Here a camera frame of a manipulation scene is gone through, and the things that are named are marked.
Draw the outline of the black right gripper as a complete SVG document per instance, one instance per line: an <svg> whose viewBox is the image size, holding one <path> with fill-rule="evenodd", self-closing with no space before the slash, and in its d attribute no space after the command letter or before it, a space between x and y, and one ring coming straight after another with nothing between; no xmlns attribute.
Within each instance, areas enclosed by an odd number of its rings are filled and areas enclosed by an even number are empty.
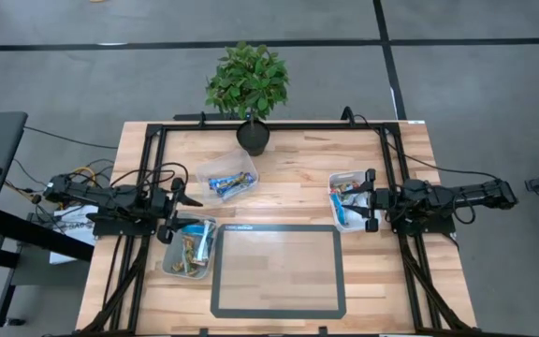
<svg viewBox="0 0 539 337"><path fill-rule="evenodd" d="M388 188L376 188L375 180L376 170L370 168L365 172L363 183L351 183L341 191L342 195L368 193L368 207L342 206L347 219L368 219L365 226L367 232L377 232L381 224L389 223L391 192Z"/></svg>

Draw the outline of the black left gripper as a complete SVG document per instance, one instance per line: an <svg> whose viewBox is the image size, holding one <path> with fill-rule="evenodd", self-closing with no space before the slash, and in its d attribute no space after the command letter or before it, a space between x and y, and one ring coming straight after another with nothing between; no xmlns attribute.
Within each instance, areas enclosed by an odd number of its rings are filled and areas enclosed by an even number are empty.
<svg viewBox="0 0 539 337"><path fill-rule="evenodd" d="M202 207L203 204L185 195L184 190L186 182L183 178L176 178L170 186L171 198L168 203L168 214L166 222L161 225L156 237L161 243L171 243L174 234L187 226L195 225L200 222L197 218L180 218L177 216L177 207L179 204L191 207Z"/></svg>

